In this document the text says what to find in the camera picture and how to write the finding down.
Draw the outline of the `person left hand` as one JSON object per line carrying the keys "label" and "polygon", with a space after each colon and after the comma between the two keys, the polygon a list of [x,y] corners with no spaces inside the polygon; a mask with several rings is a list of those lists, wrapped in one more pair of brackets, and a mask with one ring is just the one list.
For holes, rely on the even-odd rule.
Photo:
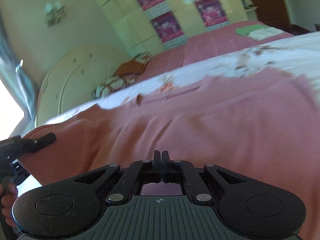
{"label": "person left hand", "polygon": [[4,194],[4,187],[1,185],[1,204],[2,204],[2,215],[5,218],[8,226],[17,228],[17,225],[12,216],[12,207],[15,200],[18,197],[18,189],[14,183],[9,183],[8,194]]}

